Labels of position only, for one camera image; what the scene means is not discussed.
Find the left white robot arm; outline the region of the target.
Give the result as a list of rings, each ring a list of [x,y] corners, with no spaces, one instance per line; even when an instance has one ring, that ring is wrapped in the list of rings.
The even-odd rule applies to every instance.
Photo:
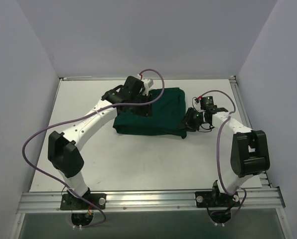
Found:
[[[123,85],[106,91],[97,104],[87,113],[86,119],[73,124],[58,133],[52,132],[48,137],[48,160],[59,171],[64,182],[75,193],[72,204],[78,209],[89,205],[90,189],[86,185],[82,168],[84,160],[80,154],[86,142],[106,123],[115,119],[120,113],[131,111],[136,115],[151,116],[152,100],[149,93],[153,86],[152,79],[138,79],[128,76]]]

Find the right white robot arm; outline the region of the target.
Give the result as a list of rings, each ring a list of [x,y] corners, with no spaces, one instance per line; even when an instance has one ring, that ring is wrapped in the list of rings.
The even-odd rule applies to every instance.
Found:
[[[216,165],[218,188],[210,193],[210,199],[215,205],[223,205],[241,186],[253,176],[259,175],[270,168],[270,157],[267,136],[262,130],[253,130],[232,117],[225,108],[198,112],[188,108],[180,129],[198,131],[203,124],[209,124],[218,129],[216,138]],[[230,167],[224,171],[220,166],[221,135],[232,139]]]

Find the dark green surgical cloth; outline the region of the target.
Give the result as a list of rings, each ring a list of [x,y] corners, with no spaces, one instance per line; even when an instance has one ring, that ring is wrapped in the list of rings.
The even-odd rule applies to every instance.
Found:
[[[166,88],[152,105],[152,116],[142,117],[125,112],[117,116],[113,128],[118,134],[175,135],[182,139],[187,133],[179,129],[186,113],[185,92],[180,88]]]

